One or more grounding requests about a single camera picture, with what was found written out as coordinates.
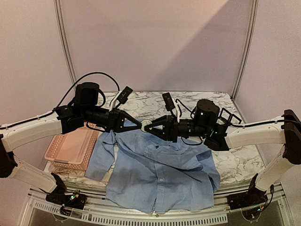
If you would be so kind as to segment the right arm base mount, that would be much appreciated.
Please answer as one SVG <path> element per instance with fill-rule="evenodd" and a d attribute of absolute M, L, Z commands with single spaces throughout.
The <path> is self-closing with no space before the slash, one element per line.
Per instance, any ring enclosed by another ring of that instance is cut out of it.
<path fill-rule="evenodd" d="M 231 210 L 255 206 L 252 209 L 242 211 L 242 215 L 245 219 L 255 220 L 264 210 L 269 207 L 273 199 L 274 191 L 274 185 L 271 185 L 271 198 L 268 200 L 266 192 L 249 189 L 247 192 L 228 195 L 227 204 Z"/>

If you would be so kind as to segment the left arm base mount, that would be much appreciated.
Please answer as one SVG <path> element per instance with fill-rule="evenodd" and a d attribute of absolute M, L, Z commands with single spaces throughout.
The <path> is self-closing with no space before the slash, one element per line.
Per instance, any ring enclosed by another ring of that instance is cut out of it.
<path fill-rule="evenodd" d="M 73 209 L 84 209 L 87 196 L 82 194 L 80 190 L 75 190 L 68 194 L 66 192 L 65 187 L 57 186 L 54 191 L 47 193 L 46 201 L 61 205 L 60 214 L 69 217 Z"/>

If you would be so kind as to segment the blue button-up shirt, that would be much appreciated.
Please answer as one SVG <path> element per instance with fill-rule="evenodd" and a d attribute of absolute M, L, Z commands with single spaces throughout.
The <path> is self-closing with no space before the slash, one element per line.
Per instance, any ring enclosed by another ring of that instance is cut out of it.
<path fill-rule="evenodd" d="M 104 181 L 109 169 L 107 199 L 145 213 L 209 208 L 221 181 L 205 145 L 164 141 L 141 130 L 99 136 L 85 176 Z"/>

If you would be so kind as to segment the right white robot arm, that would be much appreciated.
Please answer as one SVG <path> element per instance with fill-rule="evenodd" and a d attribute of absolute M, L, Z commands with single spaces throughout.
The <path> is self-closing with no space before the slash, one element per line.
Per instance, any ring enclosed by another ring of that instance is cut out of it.
<path fill-rule="evenodd" d="M 258 145 L 281 144 L 277 156 L 264 171 L 257 174 L 250 190 L 243 195 L 247 205 L 254 205 L 284 173 L 301 163 L 301 121 L 292 110 L 274 119 L 250 124 L 233 124 L 233 114 L 227 119 L 213 101 L 201 99 L 194 108 L 191 119 L 180 119 L 179 115 L 165 115 L 153 121 L 143 120 L 142 131 L 149 132 L 165 141 L 177 142 L 178 138 L 200 137 L 204 145 L 214 151 Z"/>

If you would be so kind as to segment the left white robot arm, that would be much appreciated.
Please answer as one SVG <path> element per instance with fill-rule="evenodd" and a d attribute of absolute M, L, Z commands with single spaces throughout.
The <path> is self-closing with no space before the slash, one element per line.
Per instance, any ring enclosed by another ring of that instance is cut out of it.
<path fill-rule="evenodd" d="M 45 173 L 17 158 L 16 148 L 33 141 L 73 132 L 92 123 L 106 132 L 116 133 L 141 129 L 135 118 L 111 104 L 109 109 L 97 105 L 98 96 L 104 93 L 99 85 L 84 82 L 76 87 L 75 96 L 68 105 L 59 106 L 44 114 L 23 122 L 6 124 L 0 128 L 0 177 L 14 178 L 51 193 L 59 204 L 66 204 L 70 194 L 59 176 Z"/>

